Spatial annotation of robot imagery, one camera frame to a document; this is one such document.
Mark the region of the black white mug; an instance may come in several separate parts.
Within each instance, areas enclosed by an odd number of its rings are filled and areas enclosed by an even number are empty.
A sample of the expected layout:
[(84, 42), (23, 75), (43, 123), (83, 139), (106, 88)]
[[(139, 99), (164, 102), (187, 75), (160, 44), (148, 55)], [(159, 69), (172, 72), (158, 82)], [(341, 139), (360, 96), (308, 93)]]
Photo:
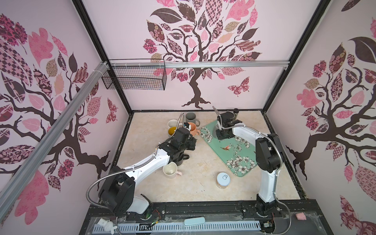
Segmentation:
[(180, 166), (183, 161), (188, 160), (190, 158), (189, 154), (182, 154), (177, 161), (175, 161), (177, 166)]

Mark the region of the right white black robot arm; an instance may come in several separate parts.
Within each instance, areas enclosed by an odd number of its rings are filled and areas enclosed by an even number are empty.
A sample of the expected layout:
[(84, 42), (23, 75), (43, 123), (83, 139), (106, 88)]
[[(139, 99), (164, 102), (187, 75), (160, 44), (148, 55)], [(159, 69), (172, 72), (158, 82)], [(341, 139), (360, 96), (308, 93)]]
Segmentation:
[(282, 143), (277, 134), (264, 134), (238, 120), (238, 109), (217, 114), (216, 137), (219, 140), (242, 138), (255, 147), (256, 163), (261, 169), (261, 184), (257, 194), (256, 212), (266, 217), (277, 207), (277, 179), (286, 160)]

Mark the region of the dark grey mug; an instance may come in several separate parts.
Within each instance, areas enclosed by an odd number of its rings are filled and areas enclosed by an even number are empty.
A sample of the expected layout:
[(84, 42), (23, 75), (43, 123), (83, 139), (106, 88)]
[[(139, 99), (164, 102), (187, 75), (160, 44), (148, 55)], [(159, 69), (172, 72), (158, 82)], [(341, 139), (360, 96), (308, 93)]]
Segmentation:
[(188, 112), (185, 115), (185, 122), (192, 122), (194, 123), (197, 127), (200, 126), (200, 121), (197, 118), (196, 114), (193, 112)]

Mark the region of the white ribbed-bottom mug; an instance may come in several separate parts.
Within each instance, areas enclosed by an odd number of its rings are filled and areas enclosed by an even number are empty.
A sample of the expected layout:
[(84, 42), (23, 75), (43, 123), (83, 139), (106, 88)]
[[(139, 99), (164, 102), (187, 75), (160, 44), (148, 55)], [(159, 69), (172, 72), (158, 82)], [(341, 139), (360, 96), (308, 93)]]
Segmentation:
[(177, 125), (178, 125), (178, 120), (176, 119), (171, 119), (167, 122), (168, 128), (176, 127)]

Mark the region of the green floral tray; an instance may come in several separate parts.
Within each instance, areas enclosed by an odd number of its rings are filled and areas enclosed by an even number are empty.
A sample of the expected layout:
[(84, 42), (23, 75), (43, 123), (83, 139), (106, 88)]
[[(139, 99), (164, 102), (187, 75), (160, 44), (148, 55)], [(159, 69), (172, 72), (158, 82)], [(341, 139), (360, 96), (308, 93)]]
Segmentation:
[(240, 137), (220, 141), (216, 129), (217, 122), (213, 121), (200, 128), (200, 136), (235, 176), (243, 177), (257, 167), (253, 145)]

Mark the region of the pink mug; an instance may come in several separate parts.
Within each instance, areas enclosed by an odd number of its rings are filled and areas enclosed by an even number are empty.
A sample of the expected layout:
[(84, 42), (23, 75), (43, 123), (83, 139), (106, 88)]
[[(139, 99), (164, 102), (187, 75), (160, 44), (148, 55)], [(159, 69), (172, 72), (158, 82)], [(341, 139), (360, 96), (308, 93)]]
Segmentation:
[(183, 173), (178, 170), (178, 166), (176, 163), (171, 162), (165, 166), (163, 166), (163, 173), (167, 178), (173, 179), (176, 176), (182, 176)]

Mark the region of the orange cream scalloped mug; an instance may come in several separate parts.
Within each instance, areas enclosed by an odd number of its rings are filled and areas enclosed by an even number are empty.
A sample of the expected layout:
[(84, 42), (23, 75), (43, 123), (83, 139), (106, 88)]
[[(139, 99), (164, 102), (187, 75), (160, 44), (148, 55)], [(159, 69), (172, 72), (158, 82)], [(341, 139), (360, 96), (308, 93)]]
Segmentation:
[(190, 134), (192, 136), (198, 136), (201, 134), (201, 131), (197, 129), (197, 126), (193, 122), (188, 122), (189, 129), (190, 129)]

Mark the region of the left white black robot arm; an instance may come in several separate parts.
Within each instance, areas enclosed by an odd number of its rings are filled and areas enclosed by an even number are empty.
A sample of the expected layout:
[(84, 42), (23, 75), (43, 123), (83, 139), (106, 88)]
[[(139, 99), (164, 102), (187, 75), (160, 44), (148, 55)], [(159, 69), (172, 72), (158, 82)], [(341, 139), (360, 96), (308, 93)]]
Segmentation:
[(184, 161), (184, 152), (195, 150), (196, 141), (187, 128), (179, 127), (149, 157), (128, 168), (113, 168), (99, 191), (100, 203), (116, 216), (133, 212), (149, 218), (153, 203), (143, 194), (135, 195), (137, 185), (159, 169), (166, 170), (166, 176), (175, 177), (179, 173), (177, 167)]

